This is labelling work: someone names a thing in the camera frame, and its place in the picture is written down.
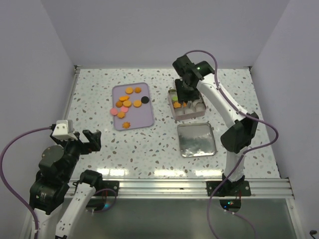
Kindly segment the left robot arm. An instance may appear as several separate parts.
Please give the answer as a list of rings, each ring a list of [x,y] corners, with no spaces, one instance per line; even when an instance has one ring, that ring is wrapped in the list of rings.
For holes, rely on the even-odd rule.
[[[52,129],[50,138],[55,145],[43,151],[39,171],[30,189],[29,205],[34,221],[31,236],[34,239],[66,239],[90,197],[101,194],[104,189],[100,173],[84,171],[71,203],[75,212],[67,211],[61,220],[58,219],[80,156],[101,149],[102,133],[99,130],[83,130],[82,133],[87,142],[81,141],[79,132],[64,131],[59,125]]]

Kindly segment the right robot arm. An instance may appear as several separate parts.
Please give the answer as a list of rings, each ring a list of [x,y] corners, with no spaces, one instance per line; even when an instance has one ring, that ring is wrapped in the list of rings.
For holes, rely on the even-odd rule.
[[[245,180],[242,154],[255,136],[259,117],[256,113],[248,113],[231,97],[217,79],[217,68],[208,62],[195,64],[183,55],[172,66],[179,75],[175,80],[179,103],[193,103],[205,96],[227,126],[220,137],[226,149],[226,167],[220,188],[226,195],[234,195]]]

